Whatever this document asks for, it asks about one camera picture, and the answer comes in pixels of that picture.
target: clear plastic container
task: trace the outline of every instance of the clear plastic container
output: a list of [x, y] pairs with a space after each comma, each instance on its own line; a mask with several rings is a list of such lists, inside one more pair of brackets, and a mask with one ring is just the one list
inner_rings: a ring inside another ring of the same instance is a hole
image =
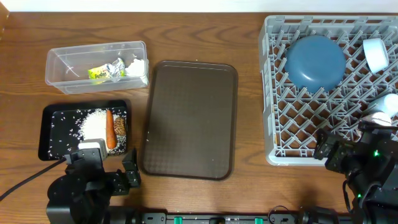
[[[133, 60], [145, 61], [145, 72], [139, 77], [90, 80], [88, 70], [123, 59], [126, 68]], [[148, 85], [148, 59], [143, 41], [94, 44], [51, 49], [47, 55], [45, 82], [64, 94], [142, 88]]]

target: white cup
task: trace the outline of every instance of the white cup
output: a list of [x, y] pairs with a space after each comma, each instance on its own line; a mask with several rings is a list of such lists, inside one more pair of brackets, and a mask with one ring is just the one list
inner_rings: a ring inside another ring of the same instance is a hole
[[387, 68], [388, 54], [386, 46], [380, 38], [368, 39], [363, 41], [366, 61], [373, 73], [377, 73]]

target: carrot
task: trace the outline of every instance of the carrot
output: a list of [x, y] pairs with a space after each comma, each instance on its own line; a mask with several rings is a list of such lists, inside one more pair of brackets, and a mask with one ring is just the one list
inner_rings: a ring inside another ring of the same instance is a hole
[[106, 110], [106, 146], [114, 149], [117, 144], [116, 135], [113, 131], [113, 115], [110, 110]]

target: plastic dish drying rack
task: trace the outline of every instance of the plastic dish drying rack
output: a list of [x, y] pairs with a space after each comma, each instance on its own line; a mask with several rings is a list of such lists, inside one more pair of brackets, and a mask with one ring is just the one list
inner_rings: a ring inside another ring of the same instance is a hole
[[[395, 16], [268, 16], [259, 35], [259, 60], [264, 90], [266, 158], [272, 165], [322, 166], [312, 157], [315, 132], [325, 128], [345, 139], [359, 138], [355, 129], [368, 104], [398, 88], [398, 17]], [[346, 56], [342, 82], [324, 93], [293, 85], [284, 70], [285, 52], [298, 39], [324, 35]], [[389, 66], [370, 72], [362, 41], [380, 37]]]

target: snack wrapper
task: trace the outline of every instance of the snack wrapper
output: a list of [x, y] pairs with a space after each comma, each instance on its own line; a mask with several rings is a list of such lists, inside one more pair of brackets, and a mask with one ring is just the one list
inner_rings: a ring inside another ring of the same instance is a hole
[[101, 78], [119, 78], [125, 76], [124, 62], [121, 58], [118, 58], [112, 64], [106, 63], [100, 67], [92, 68], [88, 70], [88, 77], [90, 79], [101, 79]]

